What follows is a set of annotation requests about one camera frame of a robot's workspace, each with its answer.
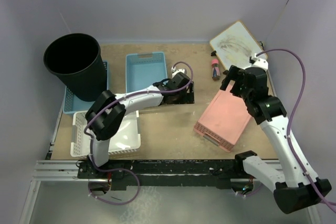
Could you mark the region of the white plastic basket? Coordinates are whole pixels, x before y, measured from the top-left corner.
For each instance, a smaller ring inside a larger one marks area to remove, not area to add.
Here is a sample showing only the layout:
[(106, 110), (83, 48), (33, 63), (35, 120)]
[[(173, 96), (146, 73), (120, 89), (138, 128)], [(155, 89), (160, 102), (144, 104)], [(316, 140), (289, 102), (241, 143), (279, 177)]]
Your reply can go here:
[[(76, 112), (72, 121), (72, 140), (70, 155), (84, 158), (89, 154), (90, 137), (84, 133), (87, 126), (86, 111)], [(117, 134), (110, 140), (109, 154), (123, 154), (136, 152), (141, 146), (139, 112), (135, 111), (126, 115), (119, 127)]]

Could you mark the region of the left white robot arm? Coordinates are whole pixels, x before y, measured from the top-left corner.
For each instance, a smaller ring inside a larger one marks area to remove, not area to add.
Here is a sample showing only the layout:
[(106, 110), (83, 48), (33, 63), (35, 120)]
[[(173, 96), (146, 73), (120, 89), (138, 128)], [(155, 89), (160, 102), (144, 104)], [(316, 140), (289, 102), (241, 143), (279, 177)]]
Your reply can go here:
[(178, 104), (187, 95), (192, 78), (179, 72), (149, 87), (125, 94), (101, 93), (87, 111), (87, 125), (83, 133), (90, 137), (90, 173), (96, 178), (108, 172), (110, 139), (115, 136), (124, 117), (135, 111), (161, 105)]

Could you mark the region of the pink plastic basket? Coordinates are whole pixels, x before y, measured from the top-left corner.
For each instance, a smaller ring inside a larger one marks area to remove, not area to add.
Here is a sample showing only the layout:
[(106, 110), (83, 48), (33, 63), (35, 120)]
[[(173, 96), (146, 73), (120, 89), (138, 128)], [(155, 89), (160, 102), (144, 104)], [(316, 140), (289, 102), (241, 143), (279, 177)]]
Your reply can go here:
[(230, 152), (250, 121), (243, 99), (219, 90), (194, 125), (194, 131)]

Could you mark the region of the large black plastic bucket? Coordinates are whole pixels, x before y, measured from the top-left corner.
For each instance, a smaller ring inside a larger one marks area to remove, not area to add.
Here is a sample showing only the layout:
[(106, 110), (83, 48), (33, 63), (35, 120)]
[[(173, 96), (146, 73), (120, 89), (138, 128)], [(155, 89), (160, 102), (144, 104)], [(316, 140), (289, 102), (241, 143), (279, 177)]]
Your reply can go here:
[(45, 50), (44, 65), (80, 100), (91, 102), (107, 89), (107, 72), (95, 38), (64, 35)]

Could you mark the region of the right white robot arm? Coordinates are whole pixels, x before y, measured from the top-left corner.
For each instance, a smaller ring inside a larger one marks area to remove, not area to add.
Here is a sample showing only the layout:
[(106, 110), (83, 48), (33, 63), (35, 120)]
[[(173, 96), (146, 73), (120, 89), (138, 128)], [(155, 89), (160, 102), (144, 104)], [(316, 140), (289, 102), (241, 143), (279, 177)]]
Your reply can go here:
[(235, 156), (234, 173), (258, 179), (272, 193), (277, 206), (285, 214), (326, 202), (332, 186), (319, 178), (310, 166), (289, 127), (287, 112), (279, 98), (268, 93), (267, 73), (258, 67), (241, 69), (231, 66), (222, 81), (221, 90), (234, 84), (230, 92), (242, 100), (273, 146), (282, 171), (267, 165), (253, 151)]

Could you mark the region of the blue basket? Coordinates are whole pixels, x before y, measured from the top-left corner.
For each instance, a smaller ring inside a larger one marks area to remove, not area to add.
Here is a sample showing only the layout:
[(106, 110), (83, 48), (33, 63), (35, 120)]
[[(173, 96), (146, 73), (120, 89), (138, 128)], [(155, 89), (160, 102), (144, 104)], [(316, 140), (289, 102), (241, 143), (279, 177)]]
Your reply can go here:
[(126, 93), (138, 91), (167, 78), (164, 52), (128, 54), (125, 58)]
[[(110, 81), (110, 70), (109, 64), (106, 60), (103, 61), (105, 71), (106, 71), (106, 86), (101, 91), (101, 93), (105, 90), (109, 89), (109, 81)], [(71, 114), (78, 111), (87, 111), (90, 107), (94, 104), (94, 101), (84, 101), (78, 98), (76, 95), (73, 94), (72, 91), (68, 87), (65, 87), (65, 94), (64, 94), (64, 106), (63, 106), (63, 113), (64, 114)]]

